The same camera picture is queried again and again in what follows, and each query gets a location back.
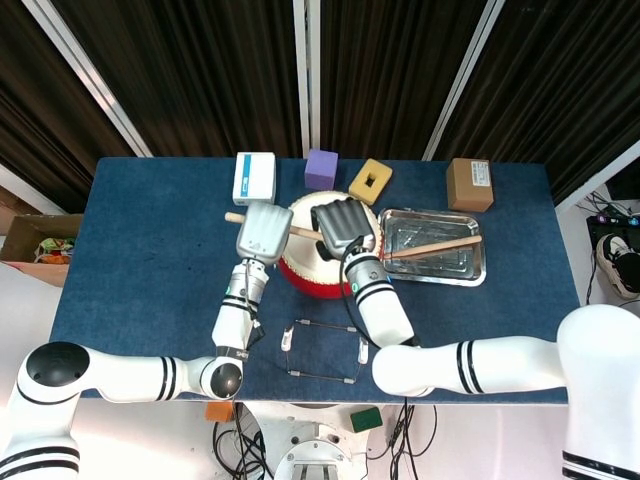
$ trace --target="metal tray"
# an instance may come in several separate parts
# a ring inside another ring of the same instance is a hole
[[[386,209],[378,216],[384,253],[481,235],[475,218],[451,212]],[[421,259],[382,260],[391,278],[477,287],[486,275],[484,241],[459,250]]]

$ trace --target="red drum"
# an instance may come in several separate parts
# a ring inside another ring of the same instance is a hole
[[[289,208],[293,211],[292,225],[312,229],[311,207],[325,205],[334,200],[344,200],[349,195],[341,192],[316,192],[298,199]],[[374,254],[380,256],[382,231],[376,216],[364,205],[365,212],[376,237]],[[280,259],[280,270],[300,291],[319,298],[340,298],[338,272],[340,261],[325,262],[316,249],[316,241],[310,238],[290,235],[287,247]],[[351,295],[349,282],[344,279],[345,292]]]

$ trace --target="white box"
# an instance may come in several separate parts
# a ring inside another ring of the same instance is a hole
[[[233,178],[233,203],[273,203],[276,196],[276,156],[272,152],[239,152]]]

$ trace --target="blue table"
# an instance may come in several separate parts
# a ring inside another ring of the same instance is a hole
[[[394,173],[376,213],[386,207],[447,209],[447,163],[386,163]],[[362,164],[341,160],[336,189],[346,191]],[[211,330],[239,260],[239,226],[223,218],[227,210],[242,211],[231,201],[234,166],[234,159],[222,158],[102,159],[51,339],[120,355],[213,355]],[[309,193],[304,166],[299,159],[278,159],[278,204]],[[486,245],[485,282],[476,288],[394,283],[424,346],[506,335],[554,340],[559,322],[578,307],[544,168],[494,164],[492,172],[495,204],[477,214]],[[307,297],[278,270],[269,275],[259,312],[267,336],[251,351],[240,400],[400,400],[375,387],[370,365],[355,385],[287,375],[280,351],[287,325],[295,318],[348,320],[339,300]],[[351,375],[357,339],[325,330],[296,330],[292,366]],[[416,401],[563,403],[566,394],[437,390]]]

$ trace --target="purple cube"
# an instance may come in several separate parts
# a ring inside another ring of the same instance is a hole
[[[337,153],[312,148],[304,169],[305,186],[313,190],[333,190],[337,168]]]

